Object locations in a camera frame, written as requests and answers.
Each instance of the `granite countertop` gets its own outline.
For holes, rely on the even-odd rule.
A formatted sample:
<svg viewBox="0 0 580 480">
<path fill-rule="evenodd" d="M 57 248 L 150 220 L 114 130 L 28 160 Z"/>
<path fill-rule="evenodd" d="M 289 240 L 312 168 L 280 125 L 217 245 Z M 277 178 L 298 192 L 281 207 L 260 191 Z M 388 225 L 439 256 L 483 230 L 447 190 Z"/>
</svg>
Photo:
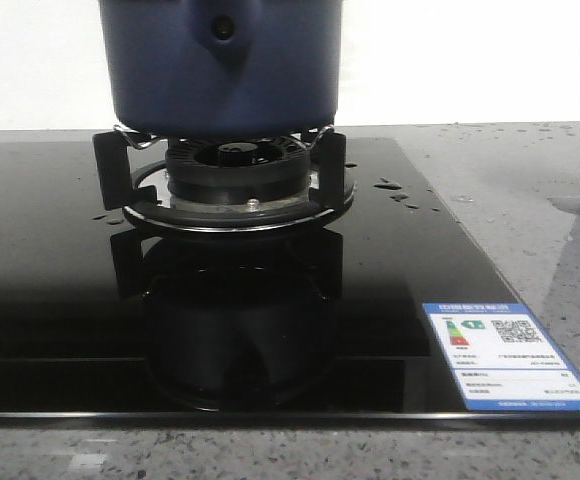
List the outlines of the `granite countertop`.
<svg viewBox="0 0 580 480">
<path fill-rule="evenodd" d="M 396 138 L 580 370 L 580 123 L 340 131 Z M 573 479 L 580 431 L 0 429 L 10 478 Z"/>
</svg>

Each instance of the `white wall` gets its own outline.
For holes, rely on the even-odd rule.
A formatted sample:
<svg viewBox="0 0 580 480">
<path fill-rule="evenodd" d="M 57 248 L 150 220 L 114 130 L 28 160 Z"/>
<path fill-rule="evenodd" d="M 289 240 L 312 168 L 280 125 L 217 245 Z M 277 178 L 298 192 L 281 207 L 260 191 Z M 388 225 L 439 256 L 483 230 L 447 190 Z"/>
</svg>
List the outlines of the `white wall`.
<svg viewBox="0 0 580 480">
<path fill-rule="evenodd" d="M 580 120 L 580 0 L 345 0 L 340 125 Z M 0 129 L 115 121 L 96 0 L 0 0 Z"/>
</svg>

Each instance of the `burner cap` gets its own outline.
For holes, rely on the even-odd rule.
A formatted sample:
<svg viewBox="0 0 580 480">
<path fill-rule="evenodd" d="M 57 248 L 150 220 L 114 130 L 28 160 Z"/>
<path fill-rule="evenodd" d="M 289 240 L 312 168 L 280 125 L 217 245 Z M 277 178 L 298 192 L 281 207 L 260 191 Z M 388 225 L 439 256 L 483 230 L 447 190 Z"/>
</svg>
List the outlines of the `burner cap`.
<svg viewBox="0 0 580 480">
<path fill-rule="evenodd" d="M 286 137 L 220 143 L 184 140 L 166 152 L 168 189 L 199 203 L 278 200 L 308 186 L 310 156 Z"/>
</svg>

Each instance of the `blue and white label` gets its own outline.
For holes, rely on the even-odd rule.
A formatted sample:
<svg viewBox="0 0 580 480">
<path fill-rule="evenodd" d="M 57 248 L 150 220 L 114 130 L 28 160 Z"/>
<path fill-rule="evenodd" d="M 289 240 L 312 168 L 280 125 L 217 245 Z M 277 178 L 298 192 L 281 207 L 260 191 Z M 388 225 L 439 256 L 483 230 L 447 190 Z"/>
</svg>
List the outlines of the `blue and white label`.
<svg viewBox="0 0 580 480">
<path fill-rule="evenodd" d="M 423 305 L 469 410 L 580 410 L 580 375 L 525 305 Z"/>
</svg>

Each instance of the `blue pot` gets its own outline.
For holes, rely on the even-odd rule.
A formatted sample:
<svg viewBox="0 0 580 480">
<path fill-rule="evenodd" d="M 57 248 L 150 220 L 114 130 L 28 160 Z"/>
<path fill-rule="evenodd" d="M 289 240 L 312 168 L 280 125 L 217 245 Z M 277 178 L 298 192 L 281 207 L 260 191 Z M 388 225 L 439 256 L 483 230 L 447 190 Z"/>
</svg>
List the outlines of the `blue pot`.
<svg viewBox="0 0 580 480">
<path fill-rule="evenodd" d="M 140 132 L 253 137 L 332 123 L 342 0 L 99 0 L 114 108 Z"/>
</svg>

